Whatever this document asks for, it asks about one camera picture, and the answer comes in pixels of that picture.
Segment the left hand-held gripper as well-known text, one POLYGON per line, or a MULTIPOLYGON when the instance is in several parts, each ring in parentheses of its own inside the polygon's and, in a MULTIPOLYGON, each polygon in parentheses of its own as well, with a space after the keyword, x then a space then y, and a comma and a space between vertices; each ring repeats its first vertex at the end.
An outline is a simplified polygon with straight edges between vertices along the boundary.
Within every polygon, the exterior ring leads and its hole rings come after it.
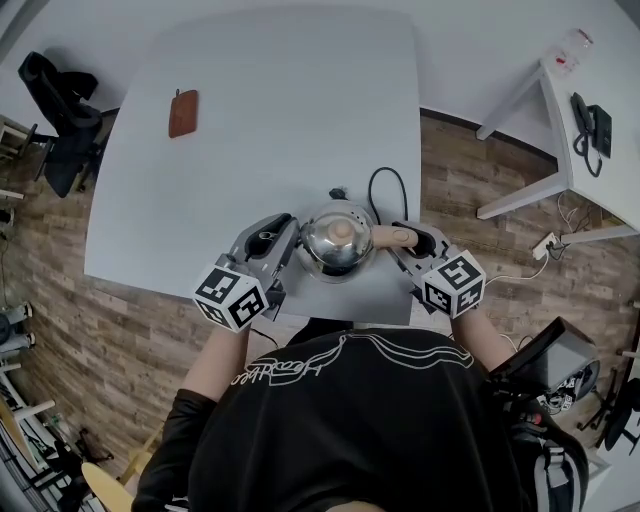
POLYGON ((286 298, 280 274, 301 245, 296 217, 271 215, 243 230, 198 279, 193 302, 204 317, 242 331, 258 316, 275 319, 286 298))

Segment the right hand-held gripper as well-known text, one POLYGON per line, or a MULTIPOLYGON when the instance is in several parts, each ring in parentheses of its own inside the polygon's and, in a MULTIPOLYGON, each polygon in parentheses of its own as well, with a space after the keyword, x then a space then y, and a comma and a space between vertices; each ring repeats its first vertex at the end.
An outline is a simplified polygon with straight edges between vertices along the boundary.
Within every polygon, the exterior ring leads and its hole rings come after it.
POLYGON ((415 246, 393 248, 392 254, 413 283, 411 294, 429 314, 440 311, 457 318, 479 305, 486 273, 468 250, 460 250, 430 225, 395 221, 392 226, 417 235, 415 246))

